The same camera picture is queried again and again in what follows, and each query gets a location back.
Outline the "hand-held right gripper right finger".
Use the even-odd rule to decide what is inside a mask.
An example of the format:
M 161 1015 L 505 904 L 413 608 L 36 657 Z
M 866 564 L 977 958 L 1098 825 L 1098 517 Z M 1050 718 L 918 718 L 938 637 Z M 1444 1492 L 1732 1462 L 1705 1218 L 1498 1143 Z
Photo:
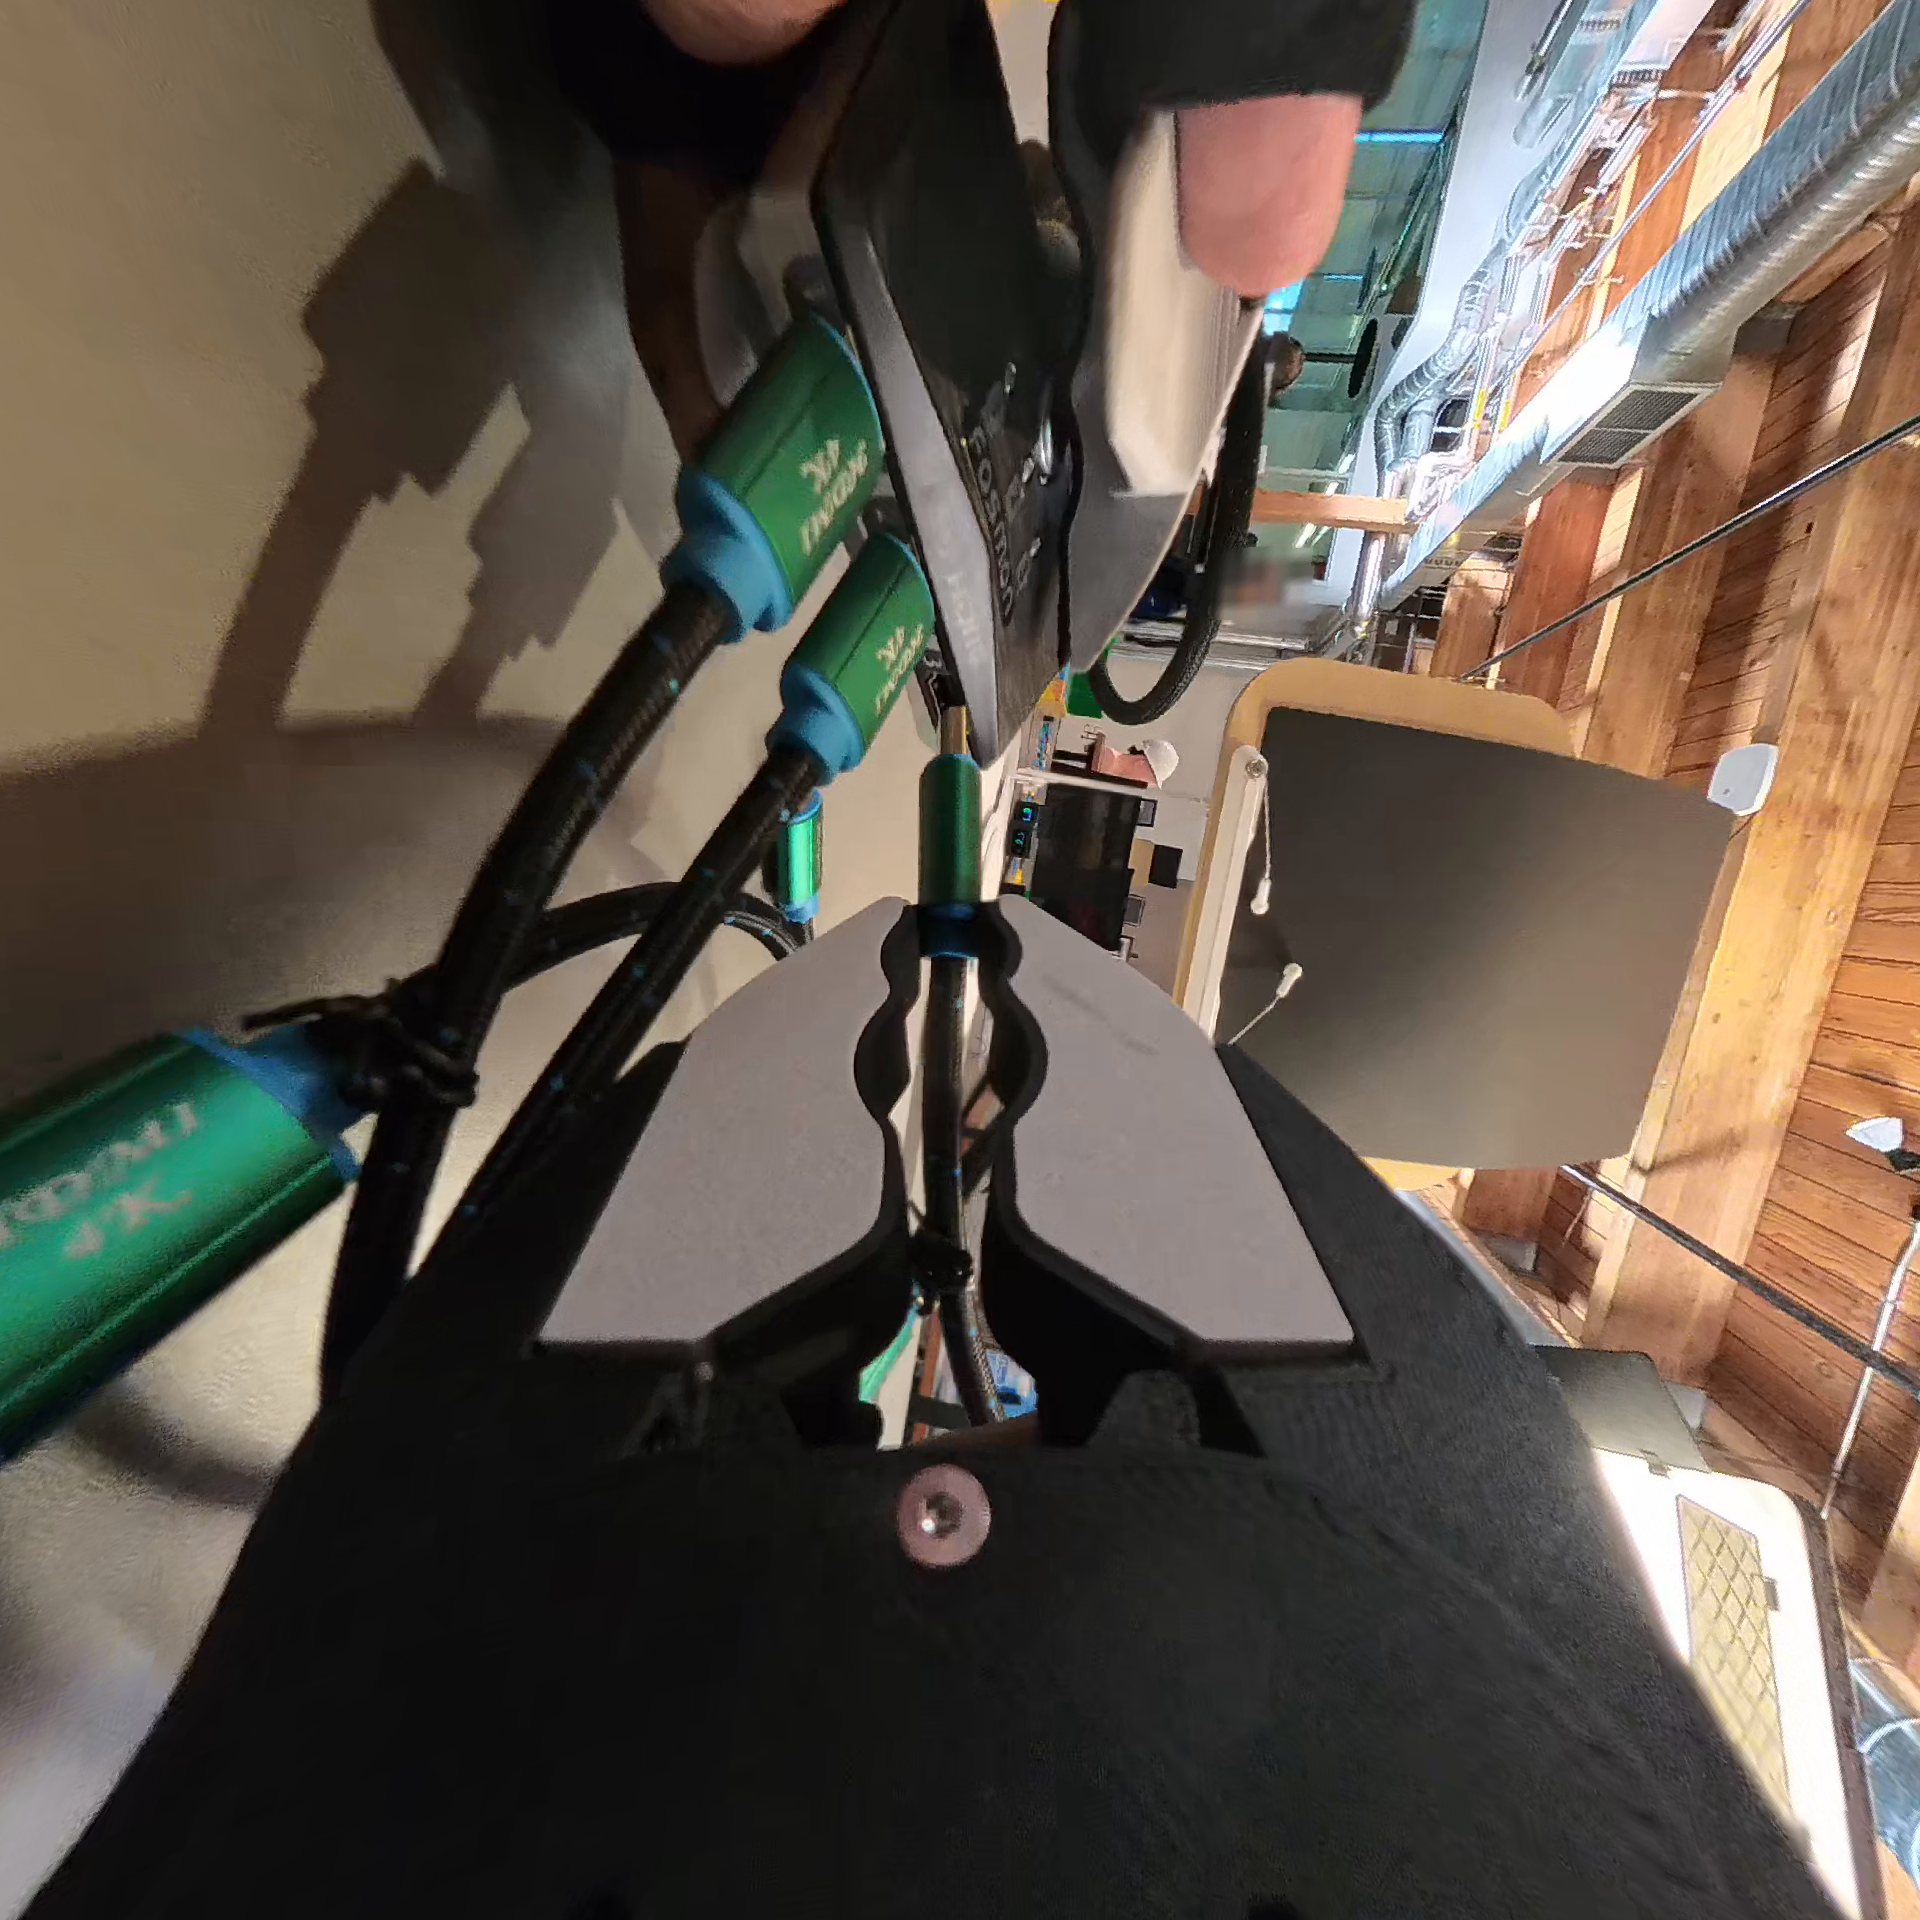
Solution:
M 1343 1365 L 1358 1332 L 1209 1032 L 1021 896 L 980 918 L 999 1097 L 979 1287 L 1085 1442 L 1126 1381 Z

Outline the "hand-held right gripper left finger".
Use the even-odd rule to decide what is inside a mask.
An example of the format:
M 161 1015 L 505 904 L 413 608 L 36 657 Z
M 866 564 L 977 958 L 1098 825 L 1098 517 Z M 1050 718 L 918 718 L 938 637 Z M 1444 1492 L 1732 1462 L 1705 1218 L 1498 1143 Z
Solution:
M 897 1109 L 917 917 L 885 896 L 703 1018 L 665 1073 L 535 1336 L 595 1418 L 652 1386 L 743 1386 L 806 1442 L 877 1442 L 860 1378 L 909 1277 Z

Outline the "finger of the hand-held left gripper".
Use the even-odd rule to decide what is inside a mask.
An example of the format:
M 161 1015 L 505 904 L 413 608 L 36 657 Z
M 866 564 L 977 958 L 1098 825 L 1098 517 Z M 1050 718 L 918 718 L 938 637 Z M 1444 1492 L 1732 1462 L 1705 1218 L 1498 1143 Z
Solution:
M 694 244 L 694 338 L 707 377 L 751 377 L 803 318 L 830 318 L 825 248 L 803 191 L 741 191 Z
M 1146 117 L 1115 161 L 1067 138 L 1061 159 L 1087 311 L 1067 377 L 1077 496 L 1062 614 L 1067 660 L 1091 670 L 1209 472 L 1260 305 L 1187 252 L 1175 117 Z

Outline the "person's left hand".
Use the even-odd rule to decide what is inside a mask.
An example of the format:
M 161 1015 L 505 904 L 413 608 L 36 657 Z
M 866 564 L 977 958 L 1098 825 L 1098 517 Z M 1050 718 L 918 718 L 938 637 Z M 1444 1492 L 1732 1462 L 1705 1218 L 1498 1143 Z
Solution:
M 1349 186 L 1363 98 L 1284 94 L 1175 111 L 1183 252 L 1254 300 L 1326 255 Z

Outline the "wood-framed black panel stand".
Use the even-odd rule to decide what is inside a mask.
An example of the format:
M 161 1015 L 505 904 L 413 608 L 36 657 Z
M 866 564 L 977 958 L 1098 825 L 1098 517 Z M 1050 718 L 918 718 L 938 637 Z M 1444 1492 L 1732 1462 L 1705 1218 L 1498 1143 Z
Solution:
M 1284 660 L 1226 720 L 1172 997 L 1409 1183 L 1613 1160 L 1740 825 L 1543 698 Z

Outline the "black flag panel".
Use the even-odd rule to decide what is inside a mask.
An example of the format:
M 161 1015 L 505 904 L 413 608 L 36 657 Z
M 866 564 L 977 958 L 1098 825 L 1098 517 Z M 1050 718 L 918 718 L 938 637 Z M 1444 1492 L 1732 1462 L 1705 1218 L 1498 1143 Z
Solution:
M 1534 1346 L 1571 1414 L 1599 1454 L 1631 1455 L 1654 1471 L 1709 1471 L 1698 1432 L 1707 1393 L 1666 1381 L 1636 1350 Z

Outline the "white studio light panel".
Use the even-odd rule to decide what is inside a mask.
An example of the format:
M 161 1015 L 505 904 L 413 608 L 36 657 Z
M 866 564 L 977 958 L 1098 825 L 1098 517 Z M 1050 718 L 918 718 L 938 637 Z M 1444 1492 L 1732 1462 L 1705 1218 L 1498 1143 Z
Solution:
M 1651 1612 L 1841 1916 L 1889 1916 L 1828 1534 L 1765 1481 L 1593 1454 Z

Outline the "silver duct with vent grille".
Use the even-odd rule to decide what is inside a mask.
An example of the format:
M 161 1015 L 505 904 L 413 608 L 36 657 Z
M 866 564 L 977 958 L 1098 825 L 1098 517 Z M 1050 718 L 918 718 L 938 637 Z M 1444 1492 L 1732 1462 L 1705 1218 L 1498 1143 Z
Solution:
M 1493 532 L 1569 472 L 1636 458 L 1725 378 L 1740 329 L 1907 184 L 1915 165 L 1917 5 L 1894 1 L 1477 463 L 1415 512 L 1410 532 L 1367 536 L 1350 612 L 1423 569 L 1451 570 L 1469 534 Z

